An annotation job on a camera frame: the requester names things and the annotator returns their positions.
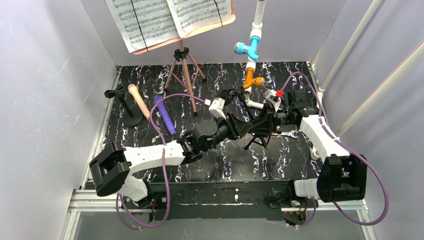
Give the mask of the black tripod mic stand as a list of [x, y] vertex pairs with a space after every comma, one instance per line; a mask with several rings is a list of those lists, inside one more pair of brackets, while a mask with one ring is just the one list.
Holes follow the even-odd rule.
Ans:
[[[227, 106], [227, 105], [231, 104], [233, 102], [233, 100], [235, 98], [237, 98], [238, 99], [238, 102], [242, 105], [242, 107], [245, 109], [245, 111], [246, 111], [246, 113], [248, 115], [248, 121], [244, 121], [244, 122], [250, 122], [250, 123], [252, 123], [252, 121], [260, 114], [260, 112], [262, 111], [262, 109], [272, 109], [273, 110], [273, 107], [271, 107], [267, 103], [267, 104], [265, 104], [262, 107], [262, 109], [259, 112], [259, 114], [257, 116], [254, 116], [252, 114], [251, 110], [250, 110], [250, 107], [247, 104], [247, 101], [246, 101], [247, 98], [245, 97], [244, 90], [242, 88], [240, 88], [240, 89], [234, 89], [234, 88], [225, 89], [225, 90], [221, 91], [217, 95], [217, 98], [222, 98], [222, 99], [225, 100], [224, 106]], [[220, 121], [228, 121], [229, 120], [229, 113], [231, 113], [231, 112], [224, 113], [225, 116], [226, 116], [226, 118], [221, 118]], [[268, 149], [268, 144], [270, 142], [271, 134], [272, 133], [270, 135], [268, 135], [268, 136], [259, 135], [259, 134], [251, 134], [249, 132], [247, 134], [251, 135], [252, 138], [248, 142], [248, 144], [244, 147], [245, 150], [248, 150], [252, 144], [257, 144], [257, 145], [263, 147], [265, 150]]]

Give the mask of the purple microphone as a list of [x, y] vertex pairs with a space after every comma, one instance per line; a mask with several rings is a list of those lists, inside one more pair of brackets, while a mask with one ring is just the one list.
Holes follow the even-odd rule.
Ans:
[[162, 116], [162, 119], [165, 123], [165, 126], [166, 126], [169, 134], [171, 136], [175, 136], [177, 134], [177, 132], [175, 130], [174, 124], [173, 124], [173, 122], [172, 122], [172, 120], [169, 116], [169, 113], [168, 113], [166, 107], [165, 107], [164, 101], [159, 103], [159, 101], [161, 99], [162, 98], [158, 95], [154, 96], [153, 97], [154, 104], [157, 105], [156, 108], [158, 109], [160, 115]]

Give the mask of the black round-base mic stand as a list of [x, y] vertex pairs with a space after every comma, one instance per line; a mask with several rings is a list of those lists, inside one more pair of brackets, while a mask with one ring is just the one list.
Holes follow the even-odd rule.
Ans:
[[119, 102], [124, 108], [124, 112], [122, 114], [122, 121], [125, 126], [136, 127], [141, 123], [144, 117], [143, 113], [139, 108], [129, 107], [126, 100], [124, 99], [125, 91], [122, 86], [117, 87], [113, 90], [106, 90], [104, 92], [104, 96], [108, 99], [118, 98]]

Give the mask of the pink microphone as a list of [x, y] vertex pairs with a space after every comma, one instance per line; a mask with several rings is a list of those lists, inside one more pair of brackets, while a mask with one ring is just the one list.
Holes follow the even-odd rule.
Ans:
[[151, 118], [150, 110], [148, 109], [147, 105], [145, 104], [143, 98], [141, 97], [141, 94], [139, 92], [138, 87], [135, 84], [130, 84], [128, 86], [128, 92], [132, 95], [134, 101], [136, 102], [136, 104], [140, 108], [143, 115], [148, 120], [150, 120], [150, 118]]

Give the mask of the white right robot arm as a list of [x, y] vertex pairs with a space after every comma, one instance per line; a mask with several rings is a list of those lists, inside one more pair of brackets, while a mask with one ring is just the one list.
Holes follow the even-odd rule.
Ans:
[[265, 138], [275, 133], [277, 126], [296, 125], [323, 162], [318, 178], [289, 181], [283, 199], [311, 198], [325, 203], [362, 200], [366, 193], [366, 164], [337, 144], [325, 118], [319, 115], [316, 106], [306, 101], [304, 92], [292, 91], [288, 95], [288, 106], [280, 108], [282, 95], [280, 90], [265, 91], [266, 103], [249, 132], [261, 140], [259, 145], [266, 146]]

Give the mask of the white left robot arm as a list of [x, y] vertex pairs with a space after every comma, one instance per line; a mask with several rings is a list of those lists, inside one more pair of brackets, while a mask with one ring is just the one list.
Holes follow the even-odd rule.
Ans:
[[220, 142], [245, 136], [253, 126], [251, 121], [241, 121], [229, 113], [224, 118], [203, 120], [183, 137], [166, 144], [123, 147], [112, 142], [89, 163], [96, 195], [120, 194], [139, 204], [152, 198], [153, 194], [144, 180], [133, 176], [135, 173], [162, 166], [191, 164]]

